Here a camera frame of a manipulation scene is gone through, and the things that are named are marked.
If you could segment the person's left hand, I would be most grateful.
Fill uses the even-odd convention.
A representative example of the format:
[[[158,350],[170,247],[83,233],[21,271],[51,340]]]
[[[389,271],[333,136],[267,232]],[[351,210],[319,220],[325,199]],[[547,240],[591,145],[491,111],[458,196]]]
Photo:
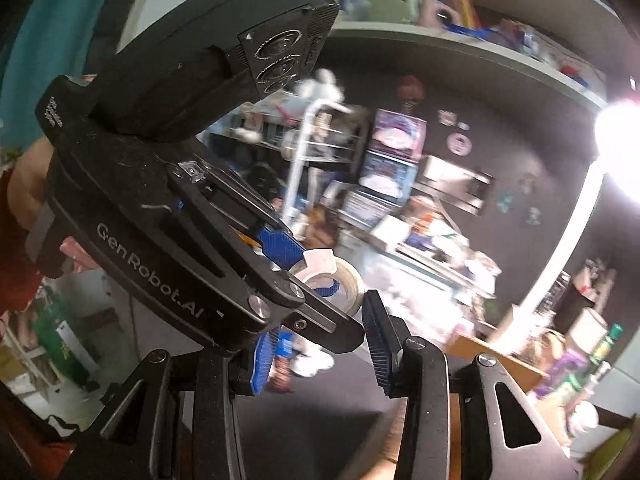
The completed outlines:
[[[44,204],[44,184],[53,156],[53,145],[45,137],[35,141],[13,167],[8,184],[8,206],[18,225],[30,231]],[[60,251],[74,263],[74,271],[82,273],[99,269],[78,241],[67,237]]]

